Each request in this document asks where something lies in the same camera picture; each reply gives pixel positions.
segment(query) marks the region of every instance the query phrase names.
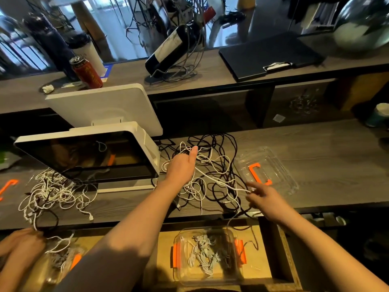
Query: wooden counter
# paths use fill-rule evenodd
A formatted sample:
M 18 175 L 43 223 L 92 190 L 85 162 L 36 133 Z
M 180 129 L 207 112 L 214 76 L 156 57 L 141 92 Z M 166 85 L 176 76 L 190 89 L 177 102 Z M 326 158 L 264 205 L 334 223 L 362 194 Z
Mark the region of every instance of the wooden counter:
M 323 122 L 279 128 L 258 129 L 231 133 L 238 143 L 238 155 L 254 152 L 258 147 L 268 146 L 283 162 L 299 185 L 299 190 L 285 197 L 291 206 L 312 212 L 330 211 L 339 206 L 349 209 L 353 205 L 380 205 L 389 202 L 389 154 L 379 145 L 380 137 L 388 137 L 385 131 L 368 129 L 356 120 Z M 179 142 L 186 139 L 174 139 Z M 224 145 L 226 155 L 231 156 L 233 148 Z M 7 189 L 0 202 L 0 229 L 18 229 L 28 226 L 17 207 L 26 192 L 30 191 L 33 174 L 45 167 L 33 160 L 22 160 L 17 166 L 0 174 L 0 185 L 9 179 L 19 183 Z M 94 224 L 120 221 L 149 191 L 102 193 L 87 207 L 95 217 Z M 244 194 L 239 193 L 242 207 L 247 208 Z M 75 208 L 53 211 L 58 215 L 60 225 L 79 225 L 88 228 L 88 216 Z M 221 215 L 222 209 L 216 202 L 203 200 L 203 215 Z M 166 222 L 204 219 L 200 217 L 200 203 L 190 202 L 181 211 L 173 209 Z M 55 218 L 45 213 L 38 220 L 38 226 L 55 224 Z
M 255 89 L 264 86 L 307 82 L 327 78 L 354 76 L 389 70 L 389 45 L 365 55 L 348 54 L 336 47 L 330 34 L 302 37 L 301 40 L 326 56 L 320 66 L 308 66 L 269 74 L 254 80 L 236 83 L 227 69 L 218 49 L 204 52 L 197 75 L 177 83 L 151 84 L 145 60 L 114 64 L 104 86 L 140 83 L 151 101 L 190 97 L 218 92 Z M 8 81 L 0 81 L 0 114 L 47 108 L 41 86 L 64 77 L 63 73 L 50 73 Z M 70 92 L 77 88 L 61 88 L 54 92 Z

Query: red can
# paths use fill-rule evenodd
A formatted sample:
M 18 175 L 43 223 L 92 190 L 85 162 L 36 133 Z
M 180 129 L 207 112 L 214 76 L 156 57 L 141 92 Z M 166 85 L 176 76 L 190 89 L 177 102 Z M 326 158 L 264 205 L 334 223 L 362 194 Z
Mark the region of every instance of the red can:
M 71 58 L 69 62 L 78 78 L 80 78 L 80 80 L 84 82 L 89 89 L 103 87 L 103 81 L 101 81 L 100 76 L 96 73 L 92 64 L 85 57 L 77 55 Z

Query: white monitor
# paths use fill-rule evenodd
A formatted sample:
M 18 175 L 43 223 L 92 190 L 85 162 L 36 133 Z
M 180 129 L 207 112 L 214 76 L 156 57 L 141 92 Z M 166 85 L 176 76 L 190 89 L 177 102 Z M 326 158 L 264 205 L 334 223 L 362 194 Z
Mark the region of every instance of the white monitor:
M 21 136 L 14 145 L 76 183 L 159 175 L 158 146 L 136 122 Z
M 50 94 L 46 103 L 73 127 L 135 121 L 150 136 L 163 133 L 141 84 Z

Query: black screen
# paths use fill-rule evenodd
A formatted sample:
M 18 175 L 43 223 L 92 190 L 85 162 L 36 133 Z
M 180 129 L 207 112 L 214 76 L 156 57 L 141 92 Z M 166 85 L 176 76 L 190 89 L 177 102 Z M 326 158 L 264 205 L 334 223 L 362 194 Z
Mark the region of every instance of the black screen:
M 18 142 L 15 145 L 77 183 L 157 177 L 134 135 L 128 131 Z

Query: black folder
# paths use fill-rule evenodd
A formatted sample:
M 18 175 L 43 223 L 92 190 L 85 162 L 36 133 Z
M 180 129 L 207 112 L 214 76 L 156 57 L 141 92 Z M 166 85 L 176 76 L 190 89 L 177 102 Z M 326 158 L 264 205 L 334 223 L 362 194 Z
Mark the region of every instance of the black folder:
M 320 64 L 324 57 L 287 32 L 255 42 L 219 49 L 237 82 L 266 76 L 287 68 Z

